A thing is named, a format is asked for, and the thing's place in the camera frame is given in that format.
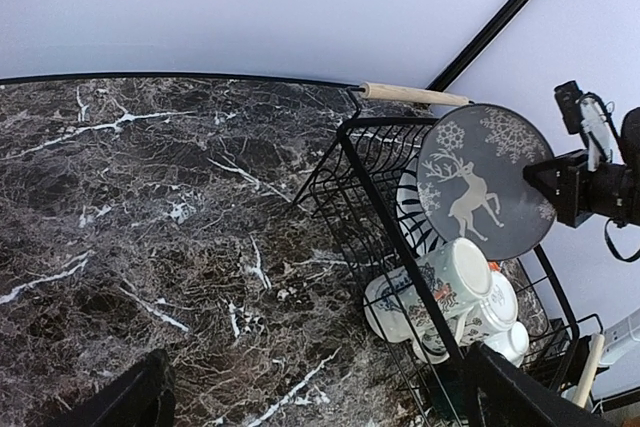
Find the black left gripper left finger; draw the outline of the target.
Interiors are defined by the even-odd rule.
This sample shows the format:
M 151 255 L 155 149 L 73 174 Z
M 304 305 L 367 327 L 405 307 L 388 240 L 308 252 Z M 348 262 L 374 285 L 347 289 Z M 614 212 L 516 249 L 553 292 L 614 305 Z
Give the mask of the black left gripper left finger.
M 174 425 L 175 372 L 165 349 L 155 349 L 109 385 L 47 426 Z

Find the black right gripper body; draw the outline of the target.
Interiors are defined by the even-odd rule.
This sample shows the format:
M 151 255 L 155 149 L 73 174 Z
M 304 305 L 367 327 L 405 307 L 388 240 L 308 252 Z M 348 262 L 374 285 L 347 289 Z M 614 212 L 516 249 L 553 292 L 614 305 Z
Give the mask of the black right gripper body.
M 559 222 L 577 228 L 594 214 L 617 226 L 639 225 L 639 152 L 624 157 L 625 164 L 602 162 L 588 170 L 586 150 L 561 157 Z

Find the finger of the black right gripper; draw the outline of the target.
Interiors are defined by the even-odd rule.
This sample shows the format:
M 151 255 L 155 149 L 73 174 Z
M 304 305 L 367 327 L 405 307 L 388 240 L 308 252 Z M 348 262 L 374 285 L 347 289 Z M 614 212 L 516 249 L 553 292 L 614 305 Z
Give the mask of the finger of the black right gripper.
M 556 157 L 523 169 L 524 179 L 554 207 L 569 207 L 575 201 L 575 165 Z

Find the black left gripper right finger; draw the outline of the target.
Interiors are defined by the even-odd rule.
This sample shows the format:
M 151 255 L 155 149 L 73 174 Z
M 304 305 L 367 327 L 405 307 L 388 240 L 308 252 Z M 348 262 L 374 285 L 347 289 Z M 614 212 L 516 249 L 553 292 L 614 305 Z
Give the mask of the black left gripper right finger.
M 610 423 L 551 392 L 483 343 L 465 357 L 465 379 L 480 413 L 473 426 L 608 426 Z

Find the grey reindeer snowflake plate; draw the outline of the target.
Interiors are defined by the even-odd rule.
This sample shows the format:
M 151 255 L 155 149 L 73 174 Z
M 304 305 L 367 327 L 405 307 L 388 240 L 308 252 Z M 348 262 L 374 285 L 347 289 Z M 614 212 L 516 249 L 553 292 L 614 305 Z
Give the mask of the grey reindeer snowflake plate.
M 467 238 L 490 261 L 519 257 L 541 243 L 556 219 L 524 170 L 553 157 L 520 114 L 492 104 L 460 107 L 423 138 L 416 164 L 421 207 L 444 241 Z

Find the white plate with black stripes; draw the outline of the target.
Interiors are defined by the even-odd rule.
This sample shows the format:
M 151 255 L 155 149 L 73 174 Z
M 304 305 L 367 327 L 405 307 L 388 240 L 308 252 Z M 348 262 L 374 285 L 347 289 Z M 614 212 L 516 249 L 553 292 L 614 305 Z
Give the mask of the white plate with black stripes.
M 404 169 L 396 189 L 396 219 L 401 233 L 414 257 L 421 257 L 441 248 L 444 241 L 429 223 L 420 204 L 417 180 L 417 158 Z

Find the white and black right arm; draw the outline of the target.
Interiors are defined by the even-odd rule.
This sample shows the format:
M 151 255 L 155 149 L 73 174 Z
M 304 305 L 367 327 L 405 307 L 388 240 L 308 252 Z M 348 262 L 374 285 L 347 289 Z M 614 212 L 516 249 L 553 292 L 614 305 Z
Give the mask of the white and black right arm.
M 593 215 L 617 227 L 639 224 L 639 110 L 629 111 L 621 128 L 621 164 L 588 169 L 588 151 L 576 150 L 523 169 L 529 185 L 546 198 L 557 220 L 576 228 Z

